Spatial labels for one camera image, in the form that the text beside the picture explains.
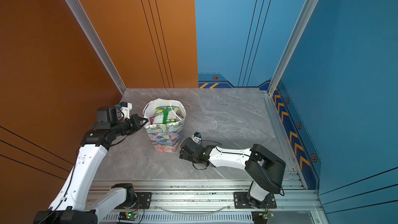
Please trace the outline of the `floral paper gift bag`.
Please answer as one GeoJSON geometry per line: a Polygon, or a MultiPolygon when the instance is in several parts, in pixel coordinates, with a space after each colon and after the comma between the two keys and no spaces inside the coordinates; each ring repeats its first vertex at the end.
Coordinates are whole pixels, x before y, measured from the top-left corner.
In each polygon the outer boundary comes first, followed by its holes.
{"type": "Polygon", "coordinates": [[[144,128],[146,129],[146,132],[155,150],[169,153],[175,152],[178,147],[178,143],[182,139],[184,124],[186,122],[187,113],[183,104],[177,100],[156,99],[150,101],[144,107],[143,114],[144,117],[149,120],[144,128]],[[157,107],[162,106],[178,106],[183,119],[174,123],[153,124],[155,110],[157,107]]]}

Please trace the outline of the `green lime candy bag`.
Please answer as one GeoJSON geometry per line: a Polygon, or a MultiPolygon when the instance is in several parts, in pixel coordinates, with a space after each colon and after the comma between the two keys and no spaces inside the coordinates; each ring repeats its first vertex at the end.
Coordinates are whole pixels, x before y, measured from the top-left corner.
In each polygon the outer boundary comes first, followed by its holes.
{"type": "Polygon", "coordinates": [[[153,124],[174,123],[182,119],[183,116],[178,106],[162,106],[156,108],[153,124]]]}

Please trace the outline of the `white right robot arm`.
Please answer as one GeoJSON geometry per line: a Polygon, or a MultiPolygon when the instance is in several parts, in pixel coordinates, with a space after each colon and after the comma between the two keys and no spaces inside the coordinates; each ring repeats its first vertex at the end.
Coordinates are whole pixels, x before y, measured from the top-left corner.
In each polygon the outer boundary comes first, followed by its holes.
{"type": "Polygon", "coordinates": [[[247,149],[226,149],[215,145],[204,147],[202,141],[187,138],[180,147],[179,158],[191,162],[197,170],[228,167],[247,172],[252,182],[246,196],[235,195],[236,208],[276,208],[275,195],[285,195],[286,163],[260,144],[247,149]]]}

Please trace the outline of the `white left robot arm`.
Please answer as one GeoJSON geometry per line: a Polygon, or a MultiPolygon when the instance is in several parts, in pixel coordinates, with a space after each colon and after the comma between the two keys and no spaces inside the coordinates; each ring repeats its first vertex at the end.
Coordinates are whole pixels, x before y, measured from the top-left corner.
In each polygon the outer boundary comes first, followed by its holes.
{"type": "Polygon", "coordinates": [[[57,197],[46,211],[40,211],[34,218],[35,224],[98,224],[116,207],[138,208],[138,196],[131,183],[119,183],[87,207],[89,189],[99,165],[106,156],[113,141],[127,137],[148,123],[138,114],[124,120],[102,118],[95,129],[88,131],[77,150],[76,162],[57,197]]]}

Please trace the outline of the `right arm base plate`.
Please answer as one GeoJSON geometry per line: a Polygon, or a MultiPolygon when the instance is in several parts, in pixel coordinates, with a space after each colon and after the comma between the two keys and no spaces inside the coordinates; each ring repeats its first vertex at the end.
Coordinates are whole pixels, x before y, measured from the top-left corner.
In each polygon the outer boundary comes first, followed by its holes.
{"type": "Polygon", "coordinates": [[[269,193],[263,201],[258,201],[249,195],[249,192],[235,192],[234,206],[237,209],[257,208],[257,209],[276,209],[277,204],[274,194],[269,193]]]}

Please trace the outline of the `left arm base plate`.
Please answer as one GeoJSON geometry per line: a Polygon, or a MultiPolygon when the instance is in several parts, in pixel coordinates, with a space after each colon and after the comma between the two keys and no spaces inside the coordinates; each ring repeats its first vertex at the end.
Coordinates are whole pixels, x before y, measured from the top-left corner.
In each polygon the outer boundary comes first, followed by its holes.
{"type": "Polygon", "coordinates": [[[118,205],[115,210],[137,210],[137,209],[149,209],[152,200],[152,192],[138,192],[135,194],[136,198],[132,203],[123,203],[118,205]]]}

